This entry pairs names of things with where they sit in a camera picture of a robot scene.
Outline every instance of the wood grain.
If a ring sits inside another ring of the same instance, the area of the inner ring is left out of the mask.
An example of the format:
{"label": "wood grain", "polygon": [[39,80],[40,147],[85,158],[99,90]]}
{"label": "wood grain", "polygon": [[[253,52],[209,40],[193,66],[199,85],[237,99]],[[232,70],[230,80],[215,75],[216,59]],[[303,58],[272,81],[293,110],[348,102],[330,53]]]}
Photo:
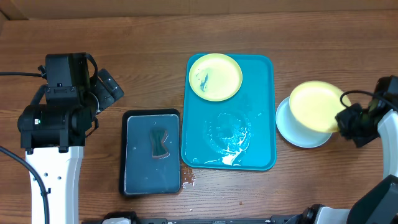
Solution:
{"label": "wood grain", "polygon": [[4,22],[8,21],[8,19],[4,16],[3,13],[1,13],[0,11],[0,34],[2,31],[2,25],[4,24]]}
{"label": "wood grain", "polygon": [[395,0],[1,0],[12,20],[398,9]]}
{"label": "wood grain", "polygon": [[[356,149],[336,134],[318,149],[302,150],[278,134],[277,163],[268,172],[182,165],[188,183],[179,194],[125,199],[118,193],[121,118],[136,109],[182,113],[186,63],[198,52],[269,57],[276,106],[308,80],[373,91],[379,77],[398,75],[396,21],[398,11],[9,21],[0,36],[0,71],[34,72],[46,54],[89,52],[123,88],[124,98],[100,114],[101,127],[87,139],[81,220],[120,210],[176,219],[269,217],[313,203],[350,208],[382,180],[380,139]],[[44,81],[1,77],[0,83],[0,144],[23,157],[17,119]],[[28,172],[6,156],[0,165],[1,223],[30,223]]]}

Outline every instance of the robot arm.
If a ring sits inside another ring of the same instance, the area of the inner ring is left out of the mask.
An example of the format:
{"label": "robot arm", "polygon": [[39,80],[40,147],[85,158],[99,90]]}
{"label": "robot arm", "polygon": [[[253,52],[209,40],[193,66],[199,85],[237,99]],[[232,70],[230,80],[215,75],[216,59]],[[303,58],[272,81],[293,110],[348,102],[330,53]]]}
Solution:
{"label": "robot arm", "polygon": [[336,116],[340,134],[352,139],[357,147],[380,136],[384,180],[355,203],[351,210],[313,205],[303,212],[300,224],[391,223],[398,213],[397,90],[398,78],[391,76],[380,78],[374,93],[349,91],[347,93],[373,96],[369,107],[362,109],[361,105],[354,104]]}
{"label": "robot arm", "polygon": [[398,113],[390,110],[377,125],[383,146],[383,181],[350,209],[321,207],[315,224],[388,223],[398,212]]}
{"label": "robot arm", "polygon": [[[90,78],[87,60],[95,68]],[[18,119],[21,147],[26,161],[42,179],[49,201],[50,223],[77,224],[78,183],[87,130],[96,115],[124,93],[105,70],[98,71],[90,54],[47,55],[39,67],[47,85],[42,85],[32,103]],[[46,103],[40,105],[45,94]],[[42,192],[30,174],[32,223],[45,223]]]}
{"label": "robot arm", "polygon": [[398,177],[398,112],[390,110],[377,126],[383,146],[383,178]]}

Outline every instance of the yellow plate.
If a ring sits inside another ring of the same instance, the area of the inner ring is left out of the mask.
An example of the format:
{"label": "yellow plate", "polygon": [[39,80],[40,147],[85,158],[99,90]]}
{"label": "yellow plate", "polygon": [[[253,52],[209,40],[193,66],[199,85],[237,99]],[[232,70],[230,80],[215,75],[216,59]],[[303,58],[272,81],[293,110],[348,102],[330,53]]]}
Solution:
{"label": "yellow plate", "polygon": [[[304,126],[321,133],[334,133],[338,131],[335,116],[345,109],[340,103],[342,94],[343,91],[330,83],[305,82],[290,94],[290,110]],[[347,96],[343,102],[351,105]]]}
{"label": "yellow plate", "polygon": [[189,84],[201,98],[222,101],[231,98],[242,85],[241,67],[224,54],[208,54],[193,63]]}

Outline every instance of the teal tray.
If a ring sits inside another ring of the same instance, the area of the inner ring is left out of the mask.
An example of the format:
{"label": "teal tray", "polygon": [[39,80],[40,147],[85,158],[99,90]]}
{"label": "teal tray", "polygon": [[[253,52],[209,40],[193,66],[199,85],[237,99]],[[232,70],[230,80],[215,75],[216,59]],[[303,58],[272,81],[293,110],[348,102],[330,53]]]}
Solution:
{"label": "teal tray", "polygon": [[274,72],[263,55],[229,54],[243,73],[237,94],[221,102],[197,96],[189,84],[196,54],[187,64],[181,157],[191,167],[269,170],[277,157]]}

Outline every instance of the water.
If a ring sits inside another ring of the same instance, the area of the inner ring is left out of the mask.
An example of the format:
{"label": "water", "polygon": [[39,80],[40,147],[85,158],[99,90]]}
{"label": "water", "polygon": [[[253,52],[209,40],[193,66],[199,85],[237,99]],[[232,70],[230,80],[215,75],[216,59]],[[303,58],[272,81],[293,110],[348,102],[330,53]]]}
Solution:
{"label": "water", "polygon": [[188,188],[192,188],[195,186],[195,181],[196,181],[196,176],[193,173],[192,168],[187,167],[187,166],[183,166],[182,167],[182,188],[183,189],[188,189]]}
{"label": "water", "polygon": [[251,122],[242,113],[222,112],[211,121],[205,121],[203,131],[207,145],[221,154],[218,161],[232,166],[235,159],[249,147]]}

